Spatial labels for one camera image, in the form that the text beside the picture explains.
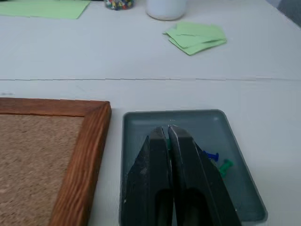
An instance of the push pin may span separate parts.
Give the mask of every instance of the push pin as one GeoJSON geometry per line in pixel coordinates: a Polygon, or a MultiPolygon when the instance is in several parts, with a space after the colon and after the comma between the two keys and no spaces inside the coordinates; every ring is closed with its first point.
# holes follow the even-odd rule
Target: push pin
{"type": "Polygon", "coordinates": [[[225,159],[224,164],[220,167],[220,173],[221,173],[222,178],[223,178],[224,176],[226,176],[227,170],[228,170],[230,167],[232,167],[233,165],[234,165],[233,162],[231,162],[231,161],[228,160],[228,159],[225,159]]]}
{"type": "Polygon", "coordinates": [[[216,154],[210,154],[208,152],[205,152],[205,153],[207,154],[208,159],[213,159],[214,161],[218,161],[218,158],[219,158],[218,153],[216,153],[216,154]]]}

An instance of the green paper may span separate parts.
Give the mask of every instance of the green paper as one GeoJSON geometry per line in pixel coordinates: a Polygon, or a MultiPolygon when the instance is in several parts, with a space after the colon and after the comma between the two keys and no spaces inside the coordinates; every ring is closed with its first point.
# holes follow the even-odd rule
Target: green paper
{"type": "Polygon", "coordinates": [[[223,30],[216,25],[179,22],[164,34],[169,41],[188,55],[212,48],[227,42],[223,30]]]}
{"type": "Polygon", "coordinates": [[[166,32],[171,38],[173,38],[179,46],[187,48],[189,46],[194,46],[203,42],[211,42],[218,40],[225,40],[225,38],[220,37],[209,37],[209,36],[193,36],[193,35],[181,35],[177,29],[173,28],[166,32]]]}
{"type": "Polygon", "coordinates": [[[205,50],[207,48],[212,48],[214,46],[219,46],[219,45],[227,42],[226,40],[218,40],[218,41],[199,43],[194,46],[182,48],[181,46],[179,46],[179,44],[173,38],[169,38],[169,41],[172,44],[174,44],[176,47],[178,47],[180,50],[182,50],[183,52],[185,52],[186,54],[188,54],[190,56],[193,54],[196,54],[199,51],[205,50]]]}
{"type": "Polygon", "coordinates": [[[89,0],[9,0],[0,2],[0,15],[77,19],[89,0]]]}
{"type": "Polygon", "coordinates": [[[226,36],[217,25],[196,24],[191,22],[179,22],[177,24],[178,34],[198,35],[203,37],[215,37],[217,39],[226,39],[226,36]]]}

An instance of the cork surface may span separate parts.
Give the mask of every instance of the cork surface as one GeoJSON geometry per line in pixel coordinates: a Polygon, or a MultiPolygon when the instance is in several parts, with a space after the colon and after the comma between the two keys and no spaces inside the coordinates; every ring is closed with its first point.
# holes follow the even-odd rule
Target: cork surface
{"type": "Polygon", "coordinates": [[[47,226],[83,118],[0,115],[0,225],[47,226]]]}

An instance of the cork board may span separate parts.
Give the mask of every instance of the cork board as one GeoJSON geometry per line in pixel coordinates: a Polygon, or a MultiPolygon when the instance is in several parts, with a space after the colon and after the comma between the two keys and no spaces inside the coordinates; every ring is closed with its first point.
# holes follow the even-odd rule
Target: cork board
{"type": "Polygon", "coordinates": [[[0,98],[1,226],[87,224],[110,115],[108,102],[0,98]]]}

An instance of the table surface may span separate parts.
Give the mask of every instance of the table surface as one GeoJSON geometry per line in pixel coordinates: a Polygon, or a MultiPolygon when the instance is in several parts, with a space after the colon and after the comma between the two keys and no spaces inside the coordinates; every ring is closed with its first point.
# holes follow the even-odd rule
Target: table surface
{"type": "Polygon", "coordinates": [[[161,34],[176,22],[144,5],[92,2],[78,20],[0,16],[1,97],[111,102],[89,225],[118,225],[123,114],[213,108],[228,117],[266,224],[298,225],[300,29],[263,0],[190,0],[182,19],[222,26],[228,43],[187,56],[161,34]]]}

